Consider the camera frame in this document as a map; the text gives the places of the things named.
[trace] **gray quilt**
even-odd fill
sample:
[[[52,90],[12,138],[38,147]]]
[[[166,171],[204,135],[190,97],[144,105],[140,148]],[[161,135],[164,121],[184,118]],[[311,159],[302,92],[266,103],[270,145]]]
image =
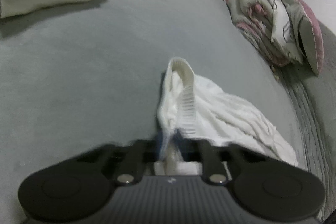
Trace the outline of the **gray quilt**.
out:
[[[320,23],[324,67],[317,78],[308,63],[282,69],[300,121],[308,170],[325,185],[321,210],[326,219],[336,209],[336,36]]]
[[[17,189],[32,172],[154,136],[174,56],[253,103],[306,168],[291,98],[223,0],[94,0],[1,21],[0,33],[0,223],[25,219]]]

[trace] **bed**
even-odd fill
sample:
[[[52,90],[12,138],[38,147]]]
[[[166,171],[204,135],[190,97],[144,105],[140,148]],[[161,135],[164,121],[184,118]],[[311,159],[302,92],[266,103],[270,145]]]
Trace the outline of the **bed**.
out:
[[[336,36],[320,22],[324,42],[324,67],[317,78],[309,65],[281,69],[300,123],[307,169],[325,185],[321,218],[336,206]]]
[[[291,85],[274,78],[222,0],[94,0],[1,21],[0,33],[0,223],[25,219],[17,189],[32,172],[102,143],[152,138],[174,56],[253,103],[299,166],[312,164]]]

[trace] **white pillowcase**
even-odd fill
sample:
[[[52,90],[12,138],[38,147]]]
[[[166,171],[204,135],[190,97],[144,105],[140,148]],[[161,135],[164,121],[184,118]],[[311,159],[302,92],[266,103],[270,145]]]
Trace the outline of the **white pillowcase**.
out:
[[[303,56],[297,48],[293,26],[285,6],[279,0],[268,0],[273,8],[271,42],[292,62],[302,64]]]

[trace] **pink pillowcase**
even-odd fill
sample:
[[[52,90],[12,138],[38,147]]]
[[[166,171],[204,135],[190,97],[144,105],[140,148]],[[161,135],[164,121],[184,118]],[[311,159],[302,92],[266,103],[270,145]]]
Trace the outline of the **pink pillowcase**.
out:
[[[302,39],[303,54],[318,76],[323,68],[324,49],[319,21],[311,8],[303,0],[281,0],[286,7],[289,18],[294,27],[298,48]]]

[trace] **metal screw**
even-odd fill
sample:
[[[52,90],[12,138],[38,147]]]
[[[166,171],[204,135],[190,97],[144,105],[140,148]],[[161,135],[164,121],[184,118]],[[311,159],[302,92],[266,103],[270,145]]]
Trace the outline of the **metal screw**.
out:
[[[132,175],[123,174],[117,177],[118,182],[129,184],[134,181],[134,177]]]
[[[226,181],[226,176],[221,174],[213,174],[209,179],[213,183],[224,183]]]

